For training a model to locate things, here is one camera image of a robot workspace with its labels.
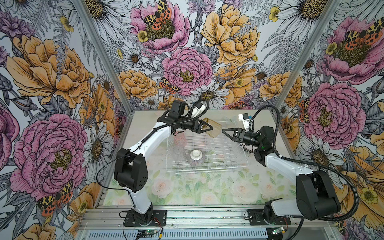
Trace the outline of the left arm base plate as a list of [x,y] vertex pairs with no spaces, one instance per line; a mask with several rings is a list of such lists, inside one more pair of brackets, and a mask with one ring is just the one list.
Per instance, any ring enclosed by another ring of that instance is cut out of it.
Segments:
[[146,214],[139,214],[134,210],[128,211],[124,220],[124,227],[164,227],[167,222],[167,210],[149,210]]

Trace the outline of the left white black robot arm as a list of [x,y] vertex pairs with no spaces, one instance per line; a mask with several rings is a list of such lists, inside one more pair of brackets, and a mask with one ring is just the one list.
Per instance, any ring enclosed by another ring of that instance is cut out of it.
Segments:
[[155,126],[145,137],[129,149],[122,148],[117,153],[114,179],[120,187],[128,191],[134,214],[143,218],[145,222],[151,220],[153,215],[153,203],[145,191],[149,177],[147,158],[160,143],[176,133],[178,129],[189,130],[196,134],[213,129],[212,125],[201,119],[209,109],[209,101],[198,100],[184,115],[186,106],[185,102],[174,101],[171,109],[157,119]]

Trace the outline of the yellow plastic cup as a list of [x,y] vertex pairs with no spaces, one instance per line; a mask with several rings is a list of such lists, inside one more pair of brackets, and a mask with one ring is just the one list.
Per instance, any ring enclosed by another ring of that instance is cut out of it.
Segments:
[[202,130],[211,138],[217,138],[222,133],[222,125],[209,118],[204,118]]

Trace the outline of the clear plastic cup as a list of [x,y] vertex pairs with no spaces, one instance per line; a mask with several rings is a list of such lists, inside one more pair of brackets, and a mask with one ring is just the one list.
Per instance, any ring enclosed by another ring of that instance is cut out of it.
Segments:
[[186,160],[186,153],[184,146],[175,145],[171,147],[171,157],[176,163],[184,162]]

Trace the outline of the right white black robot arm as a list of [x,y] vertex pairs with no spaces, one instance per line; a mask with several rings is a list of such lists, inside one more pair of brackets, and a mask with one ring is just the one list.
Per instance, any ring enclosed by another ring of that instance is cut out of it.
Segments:
[[274,199],[264,206],[264,220],[272,222],[281,217],[301,217],[318,220],[341,210],[341,204],[333,188],[328,173],[313,171],[303,164],[285,160],[275,151],[277,134],[272,127],[263,126],[257,132],[248,132],[242,128],[223,129],[222,133],[233,142],[254,147],[254,156],[258,163],[281,174],[294,184],[296,197]]

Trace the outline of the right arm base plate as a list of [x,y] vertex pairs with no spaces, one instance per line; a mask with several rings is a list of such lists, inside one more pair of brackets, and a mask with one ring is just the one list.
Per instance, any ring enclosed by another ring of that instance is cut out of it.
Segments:
[[243,215],[251,226],[289,226],[291,220],[287,216],[276,216],[271,211],[264,209],[249,209]]

